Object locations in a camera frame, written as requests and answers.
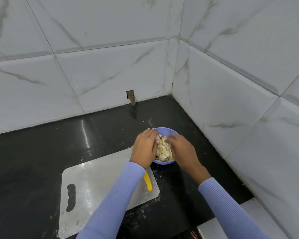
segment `chopped food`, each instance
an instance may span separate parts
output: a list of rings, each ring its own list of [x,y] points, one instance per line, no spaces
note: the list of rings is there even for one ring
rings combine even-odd
[[[161,134],[156,136],[157,140],[157,154],[156,160],[162,162],[172,161],[173,157],[171,155],[171,147],[168,142],[166,142],[166,137],[163,137]]]

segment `cutting board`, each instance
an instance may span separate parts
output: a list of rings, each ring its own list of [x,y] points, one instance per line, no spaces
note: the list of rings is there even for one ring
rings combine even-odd
[[[70,168],[62,173],[59,233],[61,239],[78,233],[111,190],[129,161],[132,148],[122,150]],[[153,189],[147,190],[142,178],[128,210],[159,196],[153,172],[147,169]]]

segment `black countertop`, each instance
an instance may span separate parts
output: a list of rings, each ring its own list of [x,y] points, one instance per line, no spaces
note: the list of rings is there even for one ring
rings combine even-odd
[[[62,172],[124,150],[140,132],[160,126],[184,135],[239,204],[253,197],[174,98],[164,96],[1,134],[0,239],[57,238]],[[176,163],[151,168],[160,195],[128,210],[117,238],[168,239],[214,217]]]

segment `yellow handle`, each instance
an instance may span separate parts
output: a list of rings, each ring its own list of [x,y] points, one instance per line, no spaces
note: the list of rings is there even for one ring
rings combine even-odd
[[[152,182],[151,182],[149,174],[147,173],[146,170],[145,170],[145,174],[143,177],[144,177],[145,183],[147,185],[147,190],[152,191],[152,189],[153,189]]]

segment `plastic bowl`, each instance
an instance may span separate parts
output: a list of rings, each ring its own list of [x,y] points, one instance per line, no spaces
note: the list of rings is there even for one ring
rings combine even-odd
[[[178,134],[173,129],[170,129],[170,128],[167,128],[167,127],[158,127],[158,128],[155,128],[155,131],[160,132],[160,134],[164,137],[167,137],[168,135],[171,135],[171,134],[174,134],[174,133]],[[166,164],[170,164],[170,163],[173,163],[173,162],[175,162],[175,160],[168,161],[168,162],[162,162],[162,161],[154,159],[154,163],[161,164],[161,165],[166,165]]]

